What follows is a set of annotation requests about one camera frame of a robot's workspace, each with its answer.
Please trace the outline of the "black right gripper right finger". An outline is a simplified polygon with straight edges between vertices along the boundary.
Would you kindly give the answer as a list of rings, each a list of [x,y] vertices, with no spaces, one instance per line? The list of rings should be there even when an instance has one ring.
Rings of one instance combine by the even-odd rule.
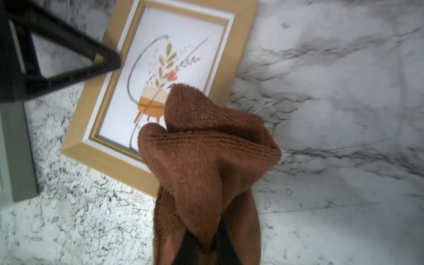
[[[215,237],[216,265],[242,265],[223,218]]]

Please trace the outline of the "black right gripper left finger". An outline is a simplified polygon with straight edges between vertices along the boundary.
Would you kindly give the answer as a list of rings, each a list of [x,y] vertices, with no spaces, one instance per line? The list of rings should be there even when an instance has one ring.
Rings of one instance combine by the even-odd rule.
[[[199,265],[200,252],[201,246],[199,241],[187,229],[171,265]]]

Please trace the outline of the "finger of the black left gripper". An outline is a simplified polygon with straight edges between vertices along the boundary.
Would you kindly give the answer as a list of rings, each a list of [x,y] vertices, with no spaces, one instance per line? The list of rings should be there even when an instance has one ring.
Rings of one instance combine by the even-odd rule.
[[[73,1],[1,1],[1,102],[30,100],[117,70],[120,56],[69,24]]]

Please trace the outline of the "brown microfibre cloth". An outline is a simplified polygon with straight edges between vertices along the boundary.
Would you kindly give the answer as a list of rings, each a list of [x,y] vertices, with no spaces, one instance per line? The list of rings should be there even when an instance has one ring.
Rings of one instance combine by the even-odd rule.
[[[188,229],[201,246],[199,265],[216,265],[215,237],[223,218],[242,265],[258,265],[261,228],[252,187],[282,155],[264,120],[176,84],[165,104],[165,123],[149,123],[138,136],[140,156],[160,184],[154,264],[173,262]]]

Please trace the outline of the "light wood picture frame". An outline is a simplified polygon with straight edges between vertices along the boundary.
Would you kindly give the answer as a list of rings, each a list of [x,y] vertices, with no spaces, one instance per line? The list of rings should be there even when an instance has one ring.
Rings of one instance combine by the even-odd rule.
[[[85,84],[61,153],[155,197],[159,182],[137,135],[164,125],[172,85],[196,87],[226,105],[257,1],[118,1],[103,42],[121,68]]]

